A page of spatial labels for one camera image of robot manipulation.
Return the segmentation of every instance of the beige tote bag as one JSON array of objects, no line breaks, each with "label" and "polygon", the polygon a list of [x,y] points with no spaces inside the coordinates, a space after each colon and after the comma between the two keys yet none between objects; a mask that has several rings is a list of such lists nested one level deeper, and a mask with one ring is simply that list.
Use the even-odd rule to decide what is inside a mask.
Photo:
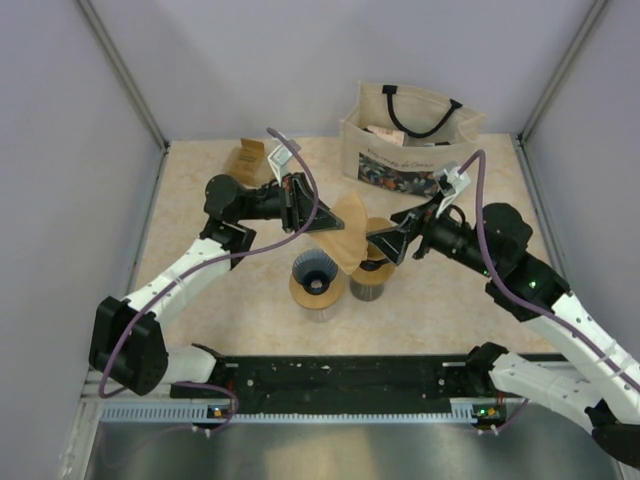
[{"label": "beige tote bag", "polygon": [[[358,104],[342,121],[345,175],[387,190],[433,196],[433,172],[467,160],[486,116],[416,87],[361,83]],[[406,133],[404,146],[363,130],[375,125]]]}]

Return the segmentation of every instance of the black bag handle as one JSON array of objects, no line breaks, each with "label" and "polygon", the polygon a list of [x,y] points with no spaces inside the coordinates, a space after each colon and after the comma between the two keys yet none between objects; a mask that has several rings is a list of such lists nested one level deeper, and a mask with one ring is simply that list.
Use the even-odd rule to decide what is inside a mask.
[{"label": "black bag handle", "polygon": [[410,137],[413,137],[413,138],[427,138],[427,137],[433,135],[438,130],[440,130],[445,123],[447,123],[447,120],[449,120],[449,117],[451,117],[451,115],[453,115],[453,112],[455,112],[458,108],[462,107],[462,104],[460,102],[456,102],[453,98],[450,99],[449,101],[451,102],[451,107],[449,108],[449,111],[447,111],[447,113],[444,114],[444,117],[442,117],[442,120],[440,120],[438,122],[438,124],[435,127],[433,127],[431,130],[429,130],[428,132],[416,133],[416,132],[414,132],[412,130],[409,130],[404,125],[402,125],[400,123],[400,120],[398,120],[398,117],[396,117],[396,113],[393,110],[393,95],[395,93],[397,93],[397,92],[398,92],[398,86],[397,85],[383,85],[382,86],[382,93],[387,96],[387,107],[389,109],[389,116],[391,117],[391,121],[393,122],[393,124],[399,130],[402,130],[407,135],[409,135]]}]

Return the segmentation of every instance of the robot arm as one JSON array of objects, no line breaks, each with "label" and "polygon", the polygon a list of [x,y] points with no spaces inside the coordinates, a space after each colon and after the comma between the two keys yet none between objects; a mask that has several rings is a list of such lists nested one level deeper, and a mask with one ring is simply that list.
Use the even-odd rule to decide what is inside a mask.
[{"label": "robot arm", "polygon": [[[391,217],[395,227],[372,232],[368,240],[396,265],[409,243],[421,237],[413,254],[420,259],[430,249],[489,277],[476,228],[452,207],[455,186],[470,182],[455,168],[436,173],[439,193],[429,202]],[[451,216],[453,211],[460,218]],[[533,231],[510,205],[483,208],[484,233],[491,263],[508,291],[541,312],[514,302],[495,279],[485,291],[495,303],[547,338],[586,381],[567,378],[527,362],[494,344],[469,355],[468,367],[488,376],[496,389],[530,398],[571,419],[614,458],[640,467],[640,365],[588,314],[569,284],[551,267],[526,252]]]},{"label": "robot arm", "polygon": [[[256,232],[238,222],[281,219],[285,232],[295,232],[307,222],[313,209],[313,193],[303,173],[287,174],[280,183],[270,182],[258,189],[247,189],[229,175],[217,175],[209,181],[205,193],[204,210],[209,219],[184,255],[124,299],[106,298],[96,312],[89,363],[104,371],[125,327],[156,300],[136,323],[110,373],[113,380],[138,395],[148,394],[161,383],[209,379],[216,364],[215,352],[202,346],[167,349],[163,331],[207,285],[242,259],[215,262],[216,258],[249,251]],[[307,231],[341,228],[342,220],[320,202]],[[210,265],[199,268],[202,263]]]}]

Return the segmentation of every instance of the purple cable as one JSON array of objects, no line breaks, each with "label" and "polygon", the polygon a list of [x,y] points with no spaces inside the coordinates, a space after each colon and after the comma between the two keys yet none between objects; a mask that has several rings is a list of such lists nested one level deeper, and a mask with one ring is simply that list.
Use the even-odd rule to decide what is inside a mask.
[{"label": "purple cable", "polygon": [[[220,433],[222,430],[226,429],[229,426],[229,423],[231,422],[231,419],[233,419],[233,417],[235,417],[236,413],[238,413],[238,409],[240,408],[240,400],[238,399],[236,394],[233,393],[230,390],[227,390],[226,388],[218,387],[216,385],[208,385],[208,384],[204,384],[204,383],[193,383],[193,382],[178,382],[178,383],[175,383],[174,385],[177,385],[179,387],[202,388],[202,389],[205,389],[205,390],[213,390],[215,392],[224,393],[225,395],[227,395],[229,397],[229,400],[231,401],[231,413],[225,418],[224,422],[218,424],[217,427],[215,427],[215,428],[210,430],[211,434]],[[140,453],[142,450],[147,448],[149,445],[151,445],[153,442],[155,442],[156,440],[158,440],[160,437],[164,436],[165,434],[171,433],[171,432],[177,432],[177,431],[180,431],[180,430],[192,430],[192,429],[193,429],[193,427],[190,426],[190,425],[175,425],[173,427],[169,427],[169,428],[165,428],[163,430],[160,430],[158,433],[155,433],[155,434],[151,435],[149,438],[147,438],[146,440],[144,440],[141,443],[139,443],[127,455],[125,455],[123,458],[121,458],[117,462],[110,462],[109,460],[107,460],[107,457],[106,457],[106,454],[105,454],[106,445],[105,445],[105,443],[103,443],[105,441],[104,432],[102,432],[100,434],[100,437],[98,438],[97,448],[100,448],[100,458],[102,460],[102,463],[107,468],[110,468],[110,469],[113,470],[113,469],[116,469],[116,468],[120,468],[122,465],[124,465],[129,460],[131,460],[131,458],[133,458],[135,455]]]},{"label": "purple cable", "polygon": [[[224,262],[225,260],[231,260],[231,259],[234,259],[234,258],[243,258],[243,257],[249,257],[251,255],[258,255],[260,253],[265,253],[265,252],[269,252],[271,250],[275,250],[276,248],[280,248],[283,245],[286,245],[287,243],[294,241],[296,238],[298,238],[300,235],[302,235],[309,228],[309,226],[311,225],[311,222],[313,222],[313,219],[315,218],[316,213],[318,211],[318,205],[320,203],[320,196],[318,194],[318,186],[316,185],[316,181],[313,178],[313,175],[311,174],[311,170],[309,170],[309,167],[307,166],[305,161],[302,159],[300,154],[296,151],[296,149],[287,141],[286,138],[284,138],[284,136],[282,136],[281,133],[279,133],[278,131],[274,130],[273,128],[267,128],[267,133],[269,133],[269,135],[271,135],[272,137],[277,138],[278,140],[280,140],[280,142],[285,147],[287,147],[287,149],[291,152],[291,154],[295,157],[295,159],[298,160],[298,163],[300,163],[300,166],[302,167],[302,170],[307,175],[309,183],[311,184],[311,190],[313,190],[313,208],[311,209],[311,213],[309,214],[309,218],[304,223],[304,225],[300,228],[300,230],[298,230],[297,232],[295,232],[292,235],[288,236],[284,240],[280,240],[279,242],[276,242],[276,243],[274,243],[272,245],[268,245],[266,247],[257,248],[255,250],[250,250],[248,252],[232,253],[232,254],[229,254],[229,255],[224,255],[222,257],[212,258],[211,260],[206,260],[206,261],[202,262],[201,264],[196,265],[194,267],[191,267],[189,270],[187,270],[184,273],[182,273],[178,277],[178,279],[179,279],[178,281],[184,280],[185,278],[187,278],[192,273],[197,272],[201,268],[205,268],[205,267],[208,267],[209,265],[213,265],[214,263]],[[164,287],[162,290],[160,290],[156,296],[154,296],[151,300],[149,300],[149,303],[147,303],[144,307],[142,307],[140,309],[140,311],[138,313],[135,314],[135,316],[131,319],[129,324],[125,327],[125,329],[122,332],[122,335],[120,335],[120,338],[116,342],[115,347],[113,347],[113,351],[111,352],[111,356],[109,357],[109,360],[107,360],[107,365],[104,367],[102,378],[100,379],[100,385],[98,387],[98,395],[100,396],[100,398],[111,398],[111,397],[119,394],[120,392],[126,390],[125,387],[121,387],[121,388],[115,389],[113,392],[109,392],[109,393],[105,392],[105,387],[107,386],[107,381],[109,380],[109,375],[111,374],[111,370],[113,369],[113,365],[114,365],[114,363],[116,361],[116,357],[118,356],[118,354],[122,350],[122,347],[124,346],[125,342],[127,341],[127,338],[129,338],[129,333],[131,333],[131,331],[133,330],[133,327],[135,326],[135,324],[138,323],[138,321],[144,315],[146,315],[149,312],[149,310],[151,310],[151,308],[156,303],[158,303],[162,297],[164,297],[167,293],[169,293],[176,285],[177,285],[177,282],[176,281],[172,281],[166,287]]]},{"label": "purple cable", "polygon": [[[584,333],[582,333],[579,329],[575,328],[566,320],[555,315],[553,312],[545,310],[544,308],[540,308],[533,303],[529,303],[526,300],[516,296],[512,293],[507,286],[504,284],[495,267],[493,266],[493,262],[491,261],[491,255],[489,254],[489,247],[487,245],[487,238],[484,231],[484,215],[482,213],[482,204],[483,204],[483,191],[484,191],[484,176],[486,171],[486,163],[487,156],[484,150],[478,150],[475,152],[469,160],[464,162],[460,169],[458,170],[459,174],[462,174],[467,168],[471,166],[473,162],[476,160],[480,160],[480,164],[478,166],[478,180],[476,186],[476,231],[478,234],[478,244],[480,246],[480,252],[482,253],[482,259],[484,260],[485,266],[491,275],[493,283],[496,284],[498,290],[511,300],[516,305],[520,305],[538,315],[542,315],[547,317],[549,320],[561,325],[562,327],[569,330],[575,337],[579,338],[589,349],[595,353],[598,358],[602,359],[604,363],[606,363],[616,374],[618,374],[622,369],[616,365],[616,363],[608,358],[607,354],[598,347],[589,337],[587,337]],[[640,393],[640,383],[636,382],[633,378],[631,378],[628,374],[622,372],[620,373],[620,378],[622,378],[625,382],[631,385],[638,393]]]}]

